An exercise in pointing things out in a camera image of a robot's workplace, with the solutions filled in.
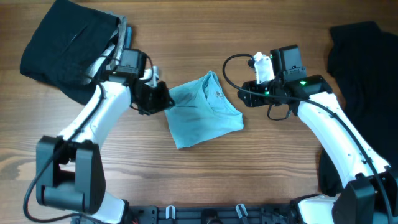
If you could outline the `light blue t-shirt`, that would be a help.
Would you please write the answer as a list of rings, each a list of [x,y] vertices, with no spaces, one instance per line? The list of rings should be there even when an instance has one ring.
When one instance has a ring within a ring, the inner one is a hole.
[[[170,90],[174,106],[165,111],[177,149],[244,128],[243,114],[227,99],[215,72]]]

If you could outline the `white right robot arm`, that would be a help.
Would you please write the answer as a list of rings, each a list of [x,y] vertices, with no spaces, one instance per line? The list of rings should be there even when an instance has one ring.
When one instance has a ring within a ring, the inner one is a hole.
[[[321,75],[307,75],[297,45],[248,55],[255,80],[239,98],[248,107],[287,105],[316,135],[342,190],[295,203],[297,223],[397,223],[397,172],[360,135]]]

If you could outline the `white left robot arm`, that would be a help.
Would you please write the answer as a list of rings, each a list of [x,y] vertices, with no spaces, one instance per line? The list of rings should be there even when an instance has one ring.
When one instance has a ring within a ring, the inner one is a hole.
[[[43,136],[36,145],[36,175],[25,195],[23,211],[35,193],[39,205],[66,210],[67,218],[94,223],[128,223],[128,202],[106,191],[100,149],[120,116],[132,104],[154,114],[174,103],[165,82],[149,85],[140,78],[95,81],[96,90],[78,117],[57,137]]]

